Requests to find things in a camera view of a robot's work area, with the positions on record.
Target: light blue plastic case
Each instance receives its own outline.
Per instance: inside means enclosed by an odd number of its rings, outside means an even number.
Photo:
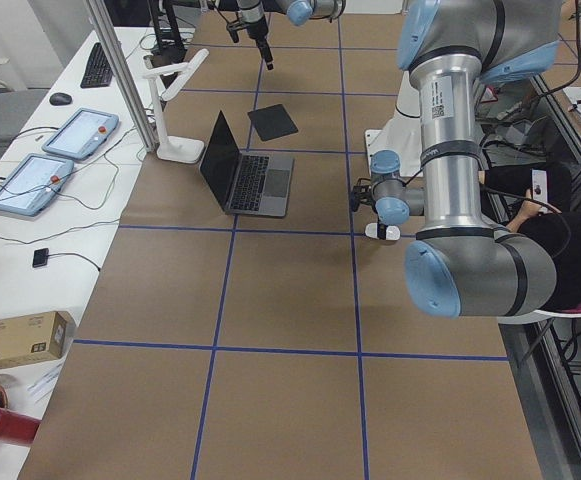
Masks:
[[[70,178],[74,162],[29,154],[0,185],[0,210],[33,217],[57,196]]]
[[[80,108],[43,145],[43,150],[73,160],[92,155],[119,125],[113,113]]]

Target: black laptop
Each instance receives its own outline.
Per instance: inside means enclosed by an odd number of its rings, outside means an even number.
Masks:
[[[224,212],[284,217],[293,166],[291,155],[241,153],[219,112],[199,169]]]

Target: black mouse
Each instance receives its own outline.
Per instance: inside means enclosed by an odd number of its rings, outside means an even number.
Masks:
[[[50,95],[50,105],[70,105],[72,97],[67,93],[57,92]]]

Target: white table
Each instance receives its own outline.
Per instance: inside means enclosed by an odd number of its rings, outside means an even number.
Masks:
[[[150,107],[148,83],[141,77],[144,70],[143,57],[147,52],[139,42],[152,29],[117,28],[116,32],[124,55],[128,57],[127,62],[141,101],[145,107]],[[117,229],[116,220],[121,215],[139,174],[145,151],[136,131],[127,134],[119,146],[107,155],[116,167],[98,157],[134,125],[116,79],[113,78],[110,87],[106,88],[79,87],[86,60],[95,41],[97,37],[92,32],[24,126],[24,130],[38,126],[59,127],[80,107],[119,115],[117,130],[90,159],[77,163],[76,168],[80,171],[72,176],[62,190],[63,194],[76,197],[86,205],[101,205],[101,208],[90,210],[76,200],[58,198],[36,218],[0,213],[0,237],[30,242],[73,227],[97,222],[101,224],[29,245],[0,240],[0,319],[49,310],[66,310],[76,325],[79,324],[98,277],[97,269],[75,256],[50,258],[47,266],[33,269],[33,252],[47,247],[51,254],[78,253],[101,266]],[[152,43],[153,39],[146,38],[143,46],[150,46]],[[70,94],[73,103],[68,106],[50,105],[48,98],[55,92]],[[51,133],[51,130],[38,130],[16,139],[0,160],[0,176],[6,176],[14,170],[27,154],[42,153],[41,146]],[[117,169],[114,189],[103,202]],[[7,391],[10,407],[20,413],[41,418],[50,395],[35,403],[27,388],[61,362],[62,360],[57,360],[0,370],[0,383]],[[26,447],[0,444],[0,480],[15,479],[27,454]]]

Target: black keyboard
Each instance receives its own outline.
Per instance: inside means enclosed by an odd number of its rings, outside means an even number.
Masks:
[[[90,50],[86,71],[81,79],[81,88],[107,87],[112,81],[112,69],[103,53],[101,43],[97,42]]]
[[[268,157],[244,156],[237,177],[230,207],[235,210],[256,212],[261,203],[261,193],[266,179]]]

